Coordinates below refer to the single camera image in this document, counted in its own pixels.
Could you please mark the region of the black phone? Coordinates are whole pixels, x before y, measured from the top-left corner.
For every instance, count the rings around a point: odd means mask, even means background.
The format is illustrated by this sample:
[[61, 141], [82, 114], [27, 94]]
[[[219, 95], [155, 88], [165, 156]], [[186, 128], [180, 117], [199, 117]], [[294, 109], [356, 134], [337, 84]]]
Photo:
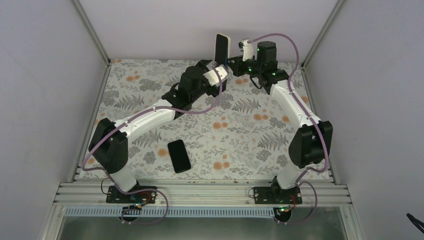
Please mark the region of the black phone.
[[182, 139], [168, 143], [167, 148], [176, 174], [186, 172], [192, 168], [186, 146]]

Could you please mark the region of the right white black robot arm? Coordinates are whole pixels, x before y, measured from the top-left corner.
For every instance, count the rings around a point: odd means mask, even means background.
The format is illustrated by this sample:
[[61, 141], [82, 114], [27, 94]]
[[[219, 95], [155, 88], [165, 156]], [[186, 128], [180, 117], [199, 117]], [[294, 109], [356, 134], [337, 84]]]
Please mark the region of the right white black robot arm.
[[245, 39], [238, 46], [242, 55], [228, 59], [233, 74], [256, 78], [255, 87], [264, 89], [282, 107], [295, 130], [288, 147], [288, 163], [271, 184], [272, 200], [282, 204], [308, 171], [322, 173], [328, 169], [333, 126], [308, 108], [290, 75], [278, 67], [275, 42], [261, 41], [254, 46], [252, 40]]

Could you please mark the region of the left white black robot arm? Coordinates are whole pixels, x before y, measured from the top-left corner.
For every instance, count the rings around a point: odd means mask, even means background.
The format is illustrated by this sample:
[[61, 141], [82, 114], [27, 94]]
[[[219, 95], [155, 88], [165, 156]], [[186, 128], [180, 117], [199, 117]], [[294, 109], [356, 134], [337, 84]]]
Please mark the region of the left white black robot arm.
[[193, 103], [202, 95], [215, 98], [207, 109], [199, 111], [204, 114], [211, 111], [220, 101], [226, 88], [228, 67], [214, 65], [209, 60], [201, 60], [194, 66], [186, 68], [180, 81], [173, 85], [160, 100], [152, 106], [131, 116], [111, 121], [102, 119], [95, 128], [88, 154], [81, 168], [88, 172], [86, 163], [94, 157], [119, 191], [124, 201], [131, 203], [139, 197], [138, 181], [127, 166], [129, 144], [144, 133], [157, 126], [173, 121], [183, 114], [195, 115]]

